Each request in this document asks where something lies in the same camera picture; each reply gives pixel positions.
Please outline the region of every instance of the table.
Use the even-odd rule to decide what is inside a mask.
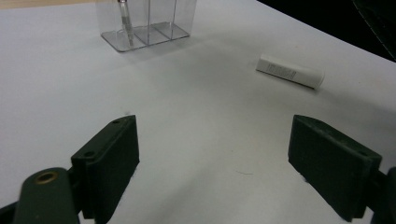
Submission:
[[[288,163],[294,114],[396,164],[396,63],[254,0],[200,0],[190,38],[127,53],[93,3],[0,10],[0,31],[0,206],[125,115],[141,163],[110,223],[344,223]],[[255,71],[263,52],[322,86]]]

